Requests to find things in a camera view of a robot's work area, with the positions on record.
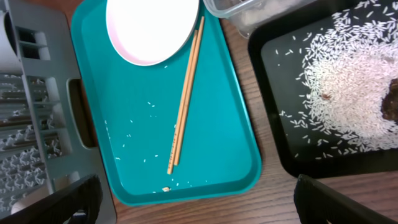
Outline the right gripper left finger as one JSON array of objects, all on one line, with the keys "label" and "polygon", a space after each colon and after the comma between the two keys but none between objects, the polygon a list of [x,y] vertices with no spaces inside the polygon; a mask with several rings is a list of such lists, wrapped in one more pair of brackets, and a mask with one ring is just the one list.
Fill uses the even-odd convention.
[{"label": "right gripper left finger", "polygon": [[1,223],[95,223],[102,199],[100,178],[91,174],[3,218]]}]

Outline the grey bowl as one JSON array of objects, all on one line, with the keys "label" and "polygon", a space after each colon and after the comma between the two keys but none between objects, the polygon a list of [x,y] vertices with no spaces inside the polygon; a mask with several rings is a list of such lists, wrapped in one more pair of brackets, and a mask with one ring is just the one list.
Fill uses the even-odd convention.
[{"label": "grey bowl", "polygon": [[1,72],[22,74],[22,65],[17,56],[16,40],[8,12],[1,12]]}]

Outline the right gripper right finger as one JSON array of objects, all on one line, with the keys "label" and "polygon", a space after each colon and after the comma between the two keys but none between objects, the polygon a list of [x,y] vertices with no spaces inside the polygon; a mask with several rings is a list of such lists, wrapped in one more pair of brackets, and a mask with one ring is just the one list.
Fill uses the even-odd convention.
[{"label": "right gripper right finger", "polygon": [[397,224],[323,183],[300,174],[294,204],[302,224]]}]

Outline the large white plate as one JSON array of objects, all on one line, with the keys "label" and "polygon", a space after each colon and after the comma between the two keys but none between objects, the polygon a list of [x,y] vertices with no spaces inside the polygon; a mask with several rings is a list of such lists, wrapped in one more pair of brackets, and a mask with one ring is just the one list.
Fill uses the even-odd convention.
[{"label": "large white plate", "polygon": [[139,66],[176,54],[197,22],[199,0],[108,0],[106,30],[115,51]]}]

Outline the wooden chopstick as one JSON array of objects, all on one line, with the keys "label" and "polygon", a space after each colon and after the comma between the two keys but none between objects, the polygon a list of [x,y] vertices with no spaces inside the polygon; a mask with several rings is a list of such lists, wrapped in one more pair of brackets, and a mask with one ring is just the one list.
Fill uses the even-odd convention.
[{"label": "wooden chopstick", "polygon": [[193,34],[193,40],[192,40],[192,45],[191,45],[190,54],[189,54],[189,58],[188,58],[187,70],[186,70],[186,74],[185,74],[182,94],[181,94],[181,98],[180,98],[180,104],[179,104],[179,108],[178,108],[177,122],[175,125],[174,138],[173,138],[173,142],[172,142],[170,159],[169,159],[169,164],[168,164],[168,168],[167,168],[168,175],[172,174],[173,168],[174,168],[175,151],[177,150],[177,142],[178,142],[178,137],[180,134],[180,125],[181,125],[181,120],[182,120],[182,115],[183,115],[183,110],[184,110],[184,103],[185,103],[185,99],[186,99],[186,95],[187,95],[188,81],[190,79],[190,70],[192,67],[192,59],[193,59],[193,53],[195,51],[197,36],[198,36],[198,30],[195,30],[194,34]]},{"label": "wooden chopstick", "polygon": [[179,134],[178,142],[177,142],[177,150],[175,151],[175,160],[174,160],[175,166],[177,166],[180,161],[180,155],[181,155],[181,150],[182,150],[182,141],[183,141],[183,136],[185,133],[185,126],[186,126],[186,122],[187,122],[188,109],[189,109],[190,98],[191,98],[192,89],[193,89],[193,81],[194,81],[194,76],[195,76],[195,71],[196,71],[196,66],[197,66],[197,61],[198,61],[198,53],[199,53],[199,48],[200,48],[201,35],[203,34],[204,22],[205,22],[205,17],[202,16],[201,20],[200,20],[200,26],[198,29],[198,36],[197,36],[195,51],[193,53],[192,67],[190,70],[190,79],[188,81],[187,95],[186,95],[186,99],[185,99],[185,103],[184,103],[184,110],[183,110],[183,115],[182,115],[182,120],[181,120],[181,125],[180,125],[180,134]]}]

